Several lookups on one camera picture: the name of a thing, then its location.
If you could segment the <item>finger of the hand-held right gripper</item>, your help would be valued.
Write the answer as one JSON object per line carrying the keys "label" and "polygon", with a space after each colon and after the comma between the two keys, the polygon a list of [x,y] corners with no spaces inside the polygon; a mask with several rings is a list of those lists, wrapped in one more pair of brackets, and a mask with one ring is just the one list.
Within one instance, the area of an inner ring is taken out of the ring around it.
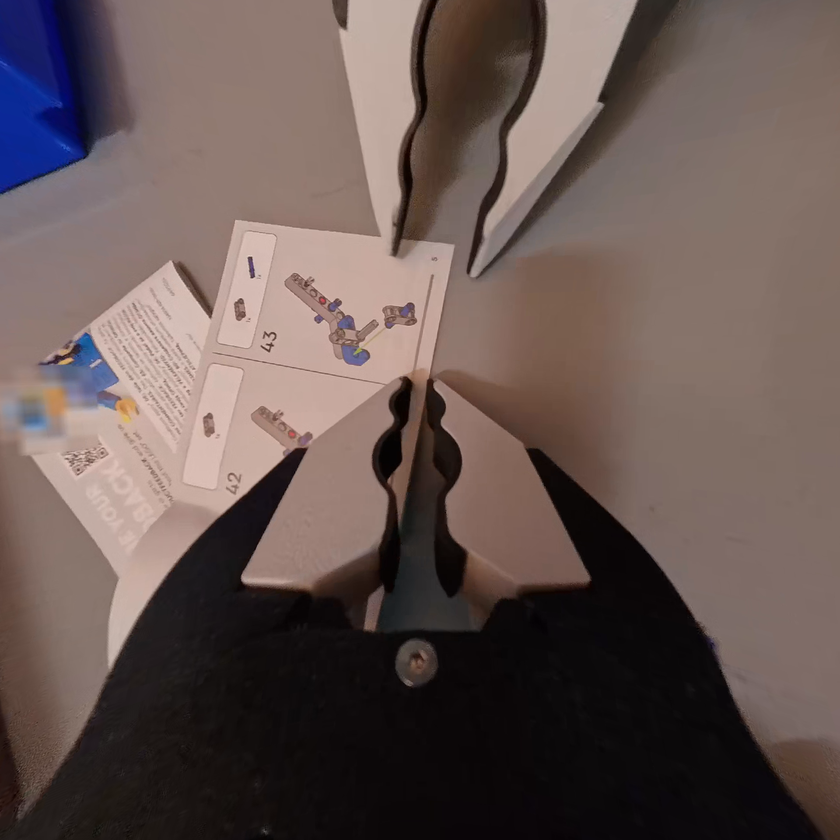
{"label": "finger of the hand-held right gripper", "polygon": [[424,56],[435,1],[340,1],[339,37],[377,227],[398,256],[427,110]]}
{"label": "finger of the hand-held right gripper", "polygon": [[479,205],[468,273],[499,256],[603,109],[636,1],[531,2],[534,45],[499,128],[499,165]]}

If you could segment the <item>lego instruction booklet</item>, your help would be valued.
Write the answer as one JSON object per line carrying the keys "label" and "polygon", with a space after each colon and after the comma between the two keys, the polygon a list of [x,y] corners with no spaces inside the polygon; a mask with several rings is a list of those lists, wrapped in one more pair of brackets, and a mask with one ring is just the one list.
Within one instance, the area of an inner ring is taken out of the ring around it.
{"label": "lego instruction booklet", "polygon": [[434,357],[452,245],[237,222],[208,314],[165,264],[43,360],[98,436],[34,461],[117,576],[177,501],[229,509],[294,449]]}

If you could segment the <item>blue storage bin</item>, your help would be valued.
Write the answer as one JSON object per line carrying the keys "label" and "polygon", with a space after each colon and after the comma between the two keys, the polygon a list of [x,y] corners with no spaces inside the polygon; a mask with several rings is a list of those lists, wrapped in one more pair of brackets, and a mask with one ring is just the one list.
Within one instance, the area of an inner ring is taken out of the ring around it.
{"label": "blue storage bin", "polygon": [[88,155],[78,76],[67,2],[1,2],[1,193]]}

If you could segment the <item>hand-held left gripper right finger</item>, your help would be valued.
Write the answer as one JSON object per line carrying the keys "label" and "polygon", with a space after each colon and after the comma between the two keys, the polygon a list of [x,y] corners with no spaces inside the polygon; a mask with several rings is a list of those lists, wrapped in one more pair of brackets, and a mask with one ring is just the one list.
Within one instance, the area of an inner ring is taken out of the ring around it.
{"label": "hand-held left gripper right finger", "polygon": [[444,480],[436,501],[434,565],[475,627],[501,601],[583,590],[592,578],[524,443],[441,380],[426,417]]}

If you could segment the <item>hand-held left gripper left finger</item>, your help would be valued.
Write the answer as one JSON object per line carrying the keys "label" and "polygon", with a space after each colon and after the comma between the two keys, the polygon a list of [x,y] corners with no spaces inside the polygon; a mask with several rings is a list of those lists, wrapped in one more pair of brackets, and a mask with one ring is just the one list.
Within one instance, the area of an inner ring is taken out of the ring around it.
{"label": "hand-held left gripper left finger", "polygon": [[375,628],[400,562],[412,414],[413,383],[398,377],[309,445],[244,585],[333,599],[353,627]]}

